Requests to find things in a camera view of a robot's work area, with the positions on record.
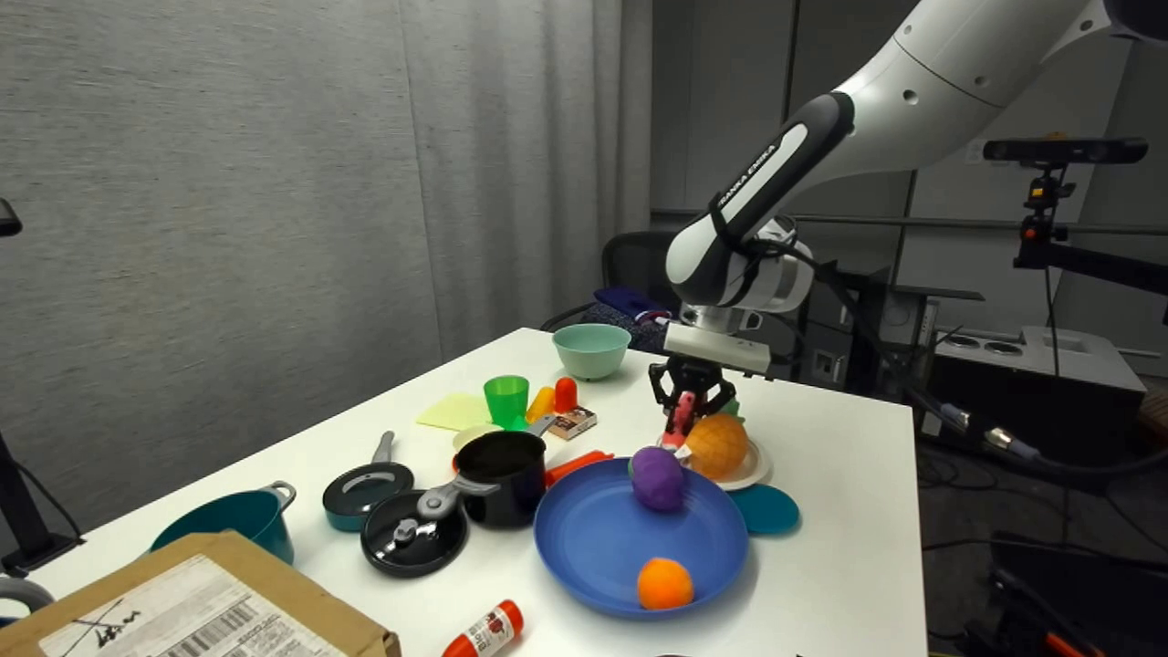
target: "orange ball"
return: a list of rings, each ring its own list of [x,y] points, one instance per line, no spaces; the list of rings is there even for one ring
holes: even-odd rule
[[[694,576],[675,558],[652,558],[634,576],[634,598],[652,611],[671,611],[694,602]]]

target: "label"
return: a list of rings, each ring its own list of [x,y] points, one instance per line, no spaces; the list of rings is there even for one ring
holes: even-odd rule
[[[513,617],[504,610],[487,611],[475,627],[468,627],[478,657],[497,657],[507,642],[516,642]]]
[[[569,439],[577,439],[577,433],[585,433],[593,428],[596,428],[596,413],[577,403],[574,413],[554,413],[552,422],[547,422],[547,433],[569,440]]]
[[[340,657],[282,607],[212,558],[182,565],[110,598],[40,637],[50,657]]]

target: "chair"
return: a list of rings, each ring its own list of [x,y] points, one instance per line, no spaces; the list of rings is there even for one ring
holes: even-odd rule
[[[543,321],[547,330],[574,323],[574,321],[611,321],[625,323],[634,340],[631,347],[662,350],[662,329],[643,323],[638,308],[675,312],[681,294],[665,277],[665,252],[671,231],[634,231],[619,232],[602,249],[602,287],[593,304],[574,305]]]

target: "gray curtain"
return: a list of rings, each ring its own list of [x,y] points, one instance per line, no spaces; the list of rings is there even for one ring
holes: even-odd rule
[[[652,0],[408,0],[441,343],[589,300],[652,222]]]
[[[652,0],[4,0],[12,452],[100,526],[577,304],[648,100]]]

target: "purple ball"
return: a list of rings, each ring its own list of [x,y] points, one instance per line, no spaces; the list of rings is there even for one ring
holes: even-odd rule
[[[690,474],[667,447],[638,447],[630,462],[630,476],[643,507],[659,513],[675,513],[687,507]]]

